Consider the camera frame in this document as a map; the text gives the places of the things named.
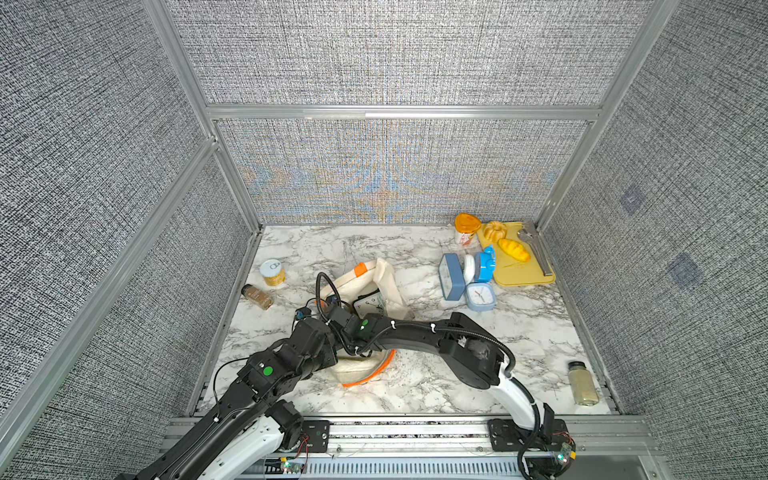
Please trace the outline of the canvas bag orange handles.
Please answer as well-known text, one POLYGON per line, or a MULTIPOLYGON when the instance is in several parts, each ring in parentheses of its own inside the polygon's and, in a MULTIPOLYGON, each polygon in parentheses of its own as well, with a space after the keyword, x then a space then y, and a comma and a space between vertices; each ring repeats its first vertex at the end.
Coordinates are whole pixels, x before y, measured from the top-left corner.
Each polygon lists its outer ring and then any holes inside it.
MULTIPOLYGON (((393 266, 382 258, 363 262, 333 280, 340 299, 361 319, 380 314, 395 320, 412 320, 413 314, 398 290, 393 266)), ((364 385, 379 376, 395 358, 396 350, 365 354, 340 353, 332 375, 345 388, 364 385)))

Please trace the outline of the blue rectangular alarm clock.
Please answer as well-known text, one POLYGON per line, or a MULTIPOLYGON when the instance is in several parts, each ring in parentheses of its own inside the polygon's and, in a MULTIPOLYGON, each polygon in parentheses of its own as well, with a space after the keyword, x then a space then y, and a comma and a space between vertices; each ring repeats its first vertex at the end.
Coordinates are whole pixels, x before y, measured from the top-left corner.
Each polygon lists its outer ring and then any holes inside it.
POLYGON ((438 266, 442 296, 446 301, 458 301, 464 293, 464 280, 461 262, 456 253, 446 253, 438 266))

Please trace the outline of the light blue square alarm clock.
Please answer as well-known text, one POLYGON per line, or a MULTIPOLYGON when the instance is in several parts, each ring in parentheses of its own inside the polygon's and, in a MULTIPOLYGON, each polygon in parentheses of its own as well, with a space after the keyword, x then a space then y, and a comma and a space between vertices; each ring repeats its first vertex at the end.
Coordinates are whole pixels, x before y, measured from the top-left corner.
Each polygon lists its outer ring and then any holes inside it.
POLYGON ((492 286, 489 283, 474 282, 465 290, 467 307, 473 312, 485 312, 494 310, 497 299, 492 286))

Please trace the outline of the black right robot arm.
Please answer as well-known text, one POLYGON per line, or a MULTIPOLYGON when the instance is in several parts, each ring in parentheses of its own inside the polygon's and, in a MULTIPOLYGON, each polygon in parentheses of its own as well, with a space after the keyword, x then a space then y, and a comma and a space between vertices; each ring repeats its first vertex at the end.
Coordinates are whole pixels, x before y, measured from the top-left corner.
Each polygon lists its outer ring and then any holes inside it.
POLYGON ((461 383, 488 392, 504 407, 528 447, 564 447, 570 451, 561 457, 574 456, 570 435, 554 430, 554 413, 514 376, 511 350, 467 315, 455 312, 435 322, 380 314, 360 318, 338 305, 322 307, 320 315, 334 332, 335 345, 349 354, 412 350, 439 356, 461 383))

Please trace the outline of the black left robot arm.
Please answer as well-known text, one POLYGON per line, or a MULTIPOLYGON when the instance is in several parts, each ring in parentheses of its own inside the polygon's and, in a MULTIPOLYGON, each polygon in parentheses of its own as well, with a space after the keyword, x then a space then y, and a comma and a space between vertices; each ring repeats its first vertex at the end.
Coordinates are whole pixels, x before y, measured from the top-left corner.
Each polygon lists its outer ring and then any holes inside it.
POLYGON ((337 363, 332 327, 317 319, 296 324, 291 335, 250 355, 236 379, 209 412, 177 443, 137 474, 120 479, 196 479, 246 428, 266 416, 286 439, 281 449, 301 442, 303 418, 283 396, 314 372, 337 363))

